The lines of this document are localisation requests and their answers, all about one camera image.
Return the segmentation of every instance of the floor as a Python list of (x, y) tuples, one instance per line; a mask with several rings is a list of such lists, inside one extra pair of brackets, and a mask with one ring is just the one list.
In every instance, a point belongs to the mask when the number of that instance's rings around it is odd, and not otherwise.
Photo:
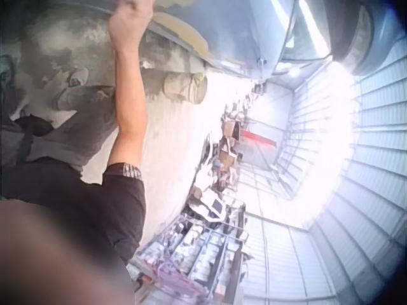
[[(114, 53), (107, 33), (107, 16), (70, 7), (45, 11), (40, 18), (31, 11), (20, 14), (29, 24), (5, 30), (2, 53), (18, 62), (24, 102), (31, 111), (58, 127), (71, 112), (53, 112), (42, 103), (43, 88), (55, 77), (67, 77), (76, 67), (90, 71), (88, 85), (114, 84)], [(159, 233), (182, 209), (202, 153), (204, 138), (219, 120), (225, 104), (250, 92), (248, 79), (206, 68), (180, 46), (148, 32), (140, 47), (148, 104), (148, 129), (141, 171), (146, 190), (147, 215), (141, 245)], [(199, 105), (169, 100), (162, 92), (167, 71), (206, 71), (208, 91)], [(85, 182), (101, 182), (115, 133), (83, 172)]]

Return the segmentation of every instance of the sleeve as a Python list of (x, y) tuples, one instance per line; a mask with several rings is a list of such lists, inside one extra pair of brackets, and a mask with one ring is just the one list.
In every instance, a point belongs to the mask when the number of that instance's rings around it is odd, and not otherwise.
[(103, 174), (107, 237), (126, 264), (139, 247), (146, 216), (146, 199), (140, 170), (126, 163), (108, 166)]

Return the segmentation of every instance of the pants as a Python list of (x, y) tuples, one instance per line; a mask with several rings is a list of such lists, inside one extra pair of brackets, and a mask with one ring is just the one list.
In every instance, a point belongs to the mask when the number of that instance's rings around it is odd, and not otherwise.
[[(7, 103), (7, 96), (3, 96), (2, 104), (4, 102)], [(50, 157), (66, 162), (75, 170), (82, 172), (83, 167), (100, 151), (102, 144), (117, 127), (114, 88), (111, 86), (65, 88), (57, 97), (50, 99), (49, 106), (60, 111), (77, 112), (48, 135), (34, 136), (26, 161)], [(2, 111), (0, 147), (2, 168), (7, 169), (17, 164), (23, 137), (24, 131)]]

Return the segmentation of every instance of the man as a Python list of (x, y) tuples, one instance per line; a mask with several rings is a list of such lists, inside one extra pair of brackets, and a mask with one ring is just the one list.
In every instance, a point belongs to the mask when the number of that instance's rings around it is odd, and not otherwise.
[[(85, 263), (85, 259), (73, 259), (69, 267), (68, 263), (63, 263), (70, 259), (67, 254), (70, 247), (67, 245), (71, 245), (72, 240), (80, 253), (86, 253), (84, 257), (97, 257), (99, 262), (106, 262), (116, 254), (126, 264), (139, 246), (146, 212), (144, 184), (139, 168), (147, 113), (138, 49), (152, 15), (153, 0), (119, 1), (109, 21), (109, 33), (116, 50), (115, 98), (112, 89), (108, 87), (66, 86), (56, 99), (55, 107), (60, 110), (77, 110), (77, 113), (48, 135), (34, 137), (31, 151), (24, 156), (25, 161), (21, 162), (20, 159), (16, 166), (2, 171), (1, 196), (7, 200), (19, 200), (0, 203), (0, 215), (3, 215), (0, 223), (9, 221), (10, 227), (15, 228), (10, 232), (16, 236), (7, 238), (7, 234), (0, 235), (0, 249), (4, 247), (7, 250), (6, 262), (7, 259), (14, 260), (10, 266), (5, 264), (9, 268), (7, 274), (11, 277), (20, 274), (20, 279), (29, 278), (33, 281), (31, 284), (34, 284), (36, 278), (44, 277), (52, 281), (53, 276), (63, 277), (66, 282), (50, 285), (48, 281), (48, 284), (44, 284), (51, 290), (54, 286), (58, 287), (52, 296), (59, 295), (59, 300), (64, 299), (61, 297), (64, 294), (62, 292), (65, 292), (66, 297), (66, 287), (75, 293), (75, 289), (81, 286), (78, 284), (79, 278), (88, 278), (84, 280), (87, 285), (90, 279), (97, 278), (93, 271), (87, 272), (89, 263)], [(4, 91), (7, 100), (8, 91)], [(16, 143), (23, 143), (26, 136), (3, 114), (2, 118), (3, 157), (3, 152), (13, 151)], [(99, 151), (116, 124), (119, 128), (118, 136), (103, 174), (102, 185), (82, 182), (80, 171)], [(24, 155), (21, 149), (18, 153), (20, 157)], [(22, 207), (27, 204), (21, 201), (50, 208), (56, 214), (45, 217), (46, 214), (37, 213), (37, 209), (24, 212), (27, 208)], [(19, 229), (20, 226), (14, 220), (18, 218), (24, 219), (19, 224), (27, 224), (23, 226), (25, 229)], [(49, 240), (61, 240), (61, 246), (42, 241), (54, 227), (58, 227), (55, 236), (59, 237), (50, 236)], [(15, 242), (19, 247), (32, 251), (29, 258), (24, 257), (20, 261), (13, 258), (20, 252), (13, 252), (18, 247), (7, 243), (15, 240), (20, 241)], [(73, 257), (79, 252), (72, 251)], [(41, 257), (46, 257), (48, 262), (44, 264)], [(36, 269), (35, 266), (41, 261), (46, 270)], [(52, 268), (62, 268), (63, 274), (53, 274)], [(83, 271), (84, 275), (79, 276), (74, 270)], [(110, 285), (103, 283), (94, 285), (89, 291), (99, 292), (107, 287)], [(86, 304), (85, 301), (72, 300), (72, 304), (79, 303)]]

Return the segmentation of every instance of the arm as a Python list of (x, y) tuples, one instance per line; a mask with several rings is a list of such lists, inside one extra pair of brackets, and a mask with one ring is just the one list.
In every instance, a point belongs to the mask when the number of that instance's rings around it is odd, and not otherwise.
[(144, 87), (139, 67), (139, 43), (153, 16), (153, 0), (120, 0), (109, 21), (116, 50), (116, 119), (119, 133), (108, 165), (140, 167), (147, 127)]

